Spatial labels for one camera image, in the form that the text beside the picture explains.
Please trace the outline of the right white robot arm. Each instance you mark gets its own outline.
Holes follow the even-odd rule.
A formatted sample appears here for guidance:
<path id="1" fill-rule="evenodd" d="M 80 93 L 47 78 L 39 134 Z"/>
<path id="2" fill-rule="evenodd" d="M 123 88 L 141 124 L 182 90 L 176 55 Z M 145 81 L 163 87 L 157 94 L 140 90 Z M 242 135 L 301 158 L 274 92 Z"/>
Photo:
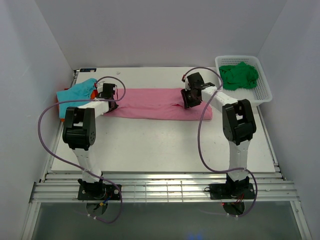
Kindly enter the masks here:
<path id="1" fill-rule="evenodd" d="M 181 90 L 184 108 L 190 109 L 204 103 L 222 114 L 222 131 L 229 143 L 229 167 L 223 171 L 225 183 L 210 184 L 205 191 L 212 200 L 253 199 L 254 187 L 250 183 L 248 149 L 257 130 L 249 100 L 235 99 L 211 82 L 204 82 L 196 72 L 182 77 L 185 87 Z"/>

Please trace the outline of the pink t shirt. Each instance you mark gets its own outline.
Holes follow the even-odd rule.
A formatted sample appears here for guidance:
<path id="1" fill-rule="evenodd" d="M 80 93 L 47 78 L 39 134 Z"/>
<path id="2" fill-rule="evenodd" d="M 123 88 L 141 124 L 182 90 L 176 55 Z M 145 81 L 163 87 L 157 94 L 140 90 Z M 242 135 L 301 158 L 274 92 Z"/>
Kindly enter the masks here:
<path id="1" fill-rule="evenodd" d="M 206 105 L 185 109 L 180 88 L 128 88 L 117 109 L 106 117 L 170 121 L 198 121 Z"/>

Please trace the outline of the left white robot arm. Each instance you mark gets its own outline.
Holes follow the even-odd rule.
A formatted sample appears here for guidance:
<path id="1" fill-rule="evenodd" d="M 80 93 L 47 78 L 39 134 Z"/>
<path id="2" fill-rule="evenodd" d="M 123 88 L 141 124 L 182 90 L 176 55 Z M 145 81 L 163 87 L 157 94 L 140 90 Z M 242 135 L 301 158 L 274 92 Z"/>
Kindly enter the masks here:
<path id="1" fill-rule="evenodd" d="M 118 95 L 117 85 L 104 83 L 97 90 L 97 96 L 103 101 L 90 101 L 81 106 L 69 106 L 64 116 L 62 140 L 74 153 L 82 170 L 78 180 L 81 193 L 95 200 L 102 199 L 106 187 L 101 179 L 103 173 L 97 165 L 94 150 L 96 141 L 96 118 L 115 110 L 118 105 L 114 101 Z"/>

